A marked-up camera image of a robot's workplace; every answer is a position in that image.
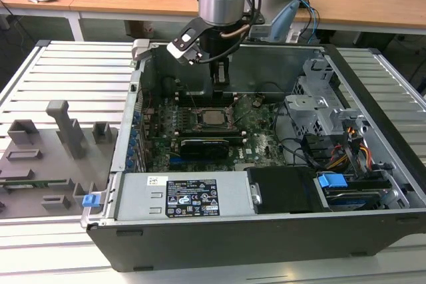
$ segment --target power cable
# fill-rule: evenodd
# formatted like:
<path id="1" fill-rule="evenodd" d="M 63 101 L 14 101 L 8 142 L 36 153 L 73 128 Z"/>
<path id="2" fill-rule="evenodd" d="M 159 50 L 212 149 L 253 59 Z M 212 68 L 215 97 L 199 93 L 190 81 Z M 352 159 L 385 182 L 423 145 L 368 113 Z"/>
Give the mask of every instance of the power cable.
<path id="1" fill-rule="evenodd" d="M 10 9 L 6 6 L 6 4 L 0 0 L 0 3 L 3 5 L 3 7 L 11 14 L 12 18 L 16 19 L 16 16 L 12 13 L 12 11 L 10 11 Z M 24 32 L 27 34 L 27 36 L 31 39 L 31 41 L 34 42 L 34 44 L 36 43 L 36 41 L 34 40 L 34 38 L 30 35 L 30 33 L 26 30 L 26 28 L 24 28 L 24 26 L 22 25 L 22 23 L 17 19 L 18 24 L 21 26 L 22 30 L 24 30 Z"/>

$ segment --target metal bracket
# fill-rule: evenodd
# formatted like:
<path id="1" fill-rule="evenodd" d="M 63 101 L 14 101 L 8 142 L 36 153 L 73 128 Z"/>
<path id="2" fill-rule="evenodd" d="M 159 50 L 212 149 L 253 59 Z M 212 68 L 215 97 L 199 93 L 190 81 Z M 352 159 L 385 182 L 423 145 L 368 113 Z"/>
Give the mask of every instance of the metal bracket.
<path id="1" fill-rule="evenodd" d="M 137 39 L 133 41 L 132 57 L 133 60 L 139 61 L 151 55 L 149 47 L 149 39 Z"/>

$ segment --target blue latch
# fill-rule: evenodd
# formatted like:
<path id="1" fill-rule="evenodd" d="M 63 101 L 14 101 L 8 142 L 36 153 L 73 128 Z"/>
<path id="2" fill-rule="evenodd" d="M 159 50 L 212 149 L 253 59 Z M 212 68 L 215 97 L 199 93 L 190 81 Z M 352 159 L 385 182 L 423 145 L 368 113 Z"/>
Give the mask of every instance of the blue latch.
<path id="1" fill-rule="evenodd" d="M 324 173 L 322 176 L 318 177 L 318 182 L 322 188 L 346 188 L 347 182 L 343 174 L 338 173 Z"/>
<path id="2" fill-rule="evenodd" d="M 99 208 L 101 206 L 100 194 L 87 194 L 83 198 L 84 208 Z"/>

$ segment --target power supply label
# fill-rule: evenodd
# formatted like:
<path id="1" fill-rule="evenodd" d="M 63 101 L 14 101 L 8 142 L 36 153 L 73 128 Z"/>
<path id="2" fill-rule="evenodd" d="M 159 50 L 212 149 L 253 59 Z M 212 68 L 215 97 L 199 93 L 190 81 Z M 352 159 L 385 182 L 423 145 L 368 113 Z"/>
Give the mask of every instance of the power supply label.
<path id="1" fill-rule="evenodd" d="M 167 181 L 166 215 L 168 217 L 220 215 L 216 180 Z"/>

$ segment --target green circuit board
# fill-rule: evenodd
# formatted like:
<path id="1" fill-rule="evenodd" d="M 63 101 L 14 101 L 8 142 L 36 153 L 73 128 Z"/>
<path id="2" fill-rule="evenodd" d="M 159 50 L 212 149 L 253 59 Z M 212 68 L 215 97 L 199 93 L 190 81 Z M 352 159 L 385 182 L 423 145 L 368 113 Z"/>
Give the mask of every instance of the green circuit board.
<path id="1" fill-rule="evenodd" d="M 250 166 L 281 166 L 286 161 L 280 152 L 272 129 L 276 104 L 262 104 L 259 96 L 243 96 L 226 108 L 180 107 L 173 101 L 163 100 L 145 116 L 144 130 L 150 145 L 149 172 L 204 172 L 242 171 Z M 223 129 L 219 124 L 201 125 L 201 117 L 227 116 L 231 126 Z M 219 160 L 185 161 L 180 159 L 180 141 L 189 139 L 175 135 L 176 131 L 197 137 L 197 130 L 204 139 L 230 141 L 228 157 Z"/>

